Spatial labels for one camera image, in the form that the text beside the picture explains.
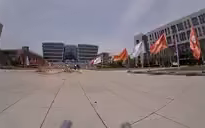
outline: road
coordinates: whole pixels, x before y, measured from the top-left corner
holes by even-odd
[[[0,128],[205,128],[205,77],[0,70]]]

